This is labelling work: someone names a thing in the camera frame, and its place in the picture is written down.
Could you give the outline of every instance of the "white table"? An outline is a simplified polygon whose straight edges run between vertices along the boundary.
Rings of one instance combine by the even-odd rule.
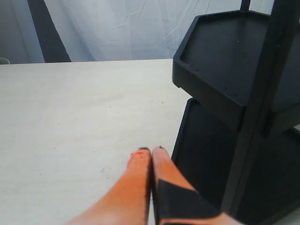
[[[0,66],[1,224],[65,223],[138,147],[171,154],[189,98],[171,77],[172,60]]]

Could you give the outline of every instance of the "white backdrop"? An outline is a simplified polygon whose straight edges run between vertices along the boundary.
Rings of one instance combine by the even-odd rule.
[[[241,0],[45,0],[72,61],[172,58],[196,15]],[[252,0],[270,13],[273,0]]]

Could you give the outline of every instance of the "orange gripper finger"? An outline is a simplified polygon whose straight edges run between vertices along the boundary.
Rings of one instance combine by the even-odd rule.
[[[152,153],[157,225],[240,225],[203,199],[161,146]]]
[[[149,210],[151,152],[131,154],[127,169],[106,195],[68,225],[146,225]]]

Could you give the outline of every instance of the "black tray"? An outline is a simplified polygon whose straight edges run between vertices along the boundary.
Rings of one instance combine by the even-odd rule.
[[[239,131],[269,16],[247,11],[194,19],[173,58],[173,83]],[[268,122],[269,133],[300,124],[300,29]]]
[[[237,134],[196,100],[187,102],[172,160],[209,202],[220,209]],[[271,225],[300,206],[300,132],[264,139],[255,157],[236,218]]]

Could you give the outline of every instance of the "black shelf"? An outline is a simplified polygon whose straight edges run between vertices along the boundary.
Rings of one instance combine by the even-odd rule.
[[[262,140],[237,220],[247,225],[271,225],[300,206],[299,135],[292,128]],[[236,132],[196,100],[188,100],[172,160],[197,191],[219,209],[237,140]]]
[[[194,19],[173,58],[173,82],[233,131],[239,131],[270,16],[252,11]],[[297,30],[265,135],[300,124],[300,29]]]

